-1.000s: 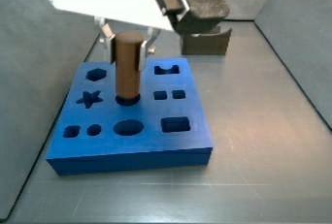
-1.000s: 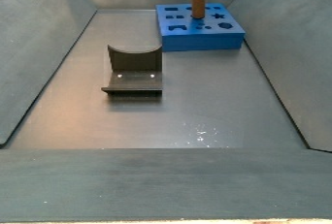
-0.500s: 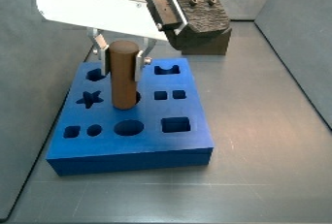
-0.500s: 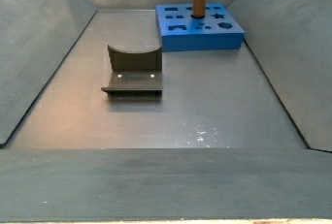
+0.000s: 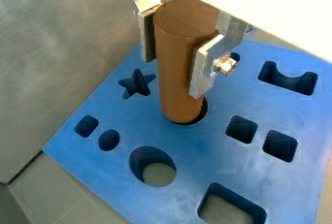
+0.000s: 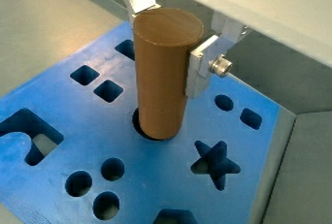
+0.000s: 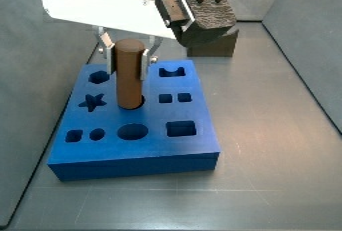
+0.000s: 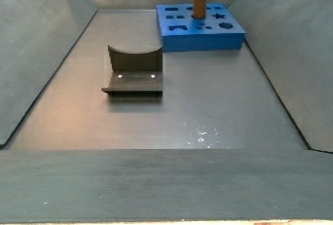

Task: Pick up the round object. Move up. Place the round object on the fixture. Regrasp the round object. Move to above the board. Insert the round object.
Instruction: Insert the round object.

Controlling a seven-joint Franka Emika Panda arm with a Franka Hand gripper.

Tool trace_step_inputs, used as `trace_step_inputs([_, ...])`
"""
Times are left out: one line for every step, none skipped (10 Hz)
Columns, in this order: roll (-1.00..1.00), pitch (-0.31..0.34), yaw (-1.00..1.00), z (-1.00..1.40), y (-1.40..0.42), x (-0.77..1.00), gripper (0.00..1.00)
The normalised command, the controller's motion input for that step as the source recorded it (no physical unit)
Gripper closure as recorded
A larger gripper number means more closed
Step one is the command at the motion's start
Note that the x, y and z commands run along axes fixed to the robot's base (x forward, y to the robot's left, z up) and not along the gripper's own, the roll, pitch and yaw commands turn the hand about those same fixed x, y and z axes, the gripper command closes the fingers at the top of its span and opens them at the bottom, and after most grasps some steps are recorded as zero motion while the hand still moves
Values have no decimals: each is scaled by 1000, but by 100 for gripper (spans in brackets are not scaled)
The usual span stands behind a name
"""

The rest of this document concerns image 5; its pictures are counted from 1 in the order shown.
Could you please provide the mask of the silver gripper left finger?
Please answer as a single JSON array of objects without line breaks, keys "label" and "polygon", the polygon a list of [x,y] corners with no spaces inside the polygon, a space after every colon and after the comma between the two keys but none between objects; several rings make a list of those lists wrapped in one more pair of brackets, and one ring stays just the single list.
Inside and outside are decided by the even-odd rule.
[{"label": "silver gripper left finger", "polygon": [[160,0],[134,0],[134,4],[140,33],[142,58],[148,63],[156,57],[152,16],[162,2]]}]

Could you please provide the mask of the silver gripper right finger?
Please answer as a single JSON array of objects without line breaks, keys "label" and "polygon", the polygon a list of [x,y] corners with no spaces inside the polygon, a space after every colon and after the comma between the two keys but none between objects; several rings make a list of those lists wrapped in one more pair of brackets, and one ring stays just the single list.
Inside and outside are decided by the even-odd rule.
[{"label": "silver gripper right finger", "polygon": [[219,34],[201,45],[192,57],[188,95],[198,99],[213,86],[215,75],[229,76],[237,61],[230,57],[233,49],[253,33],[254,27],[225,12],[219,12],[215,23]]}]

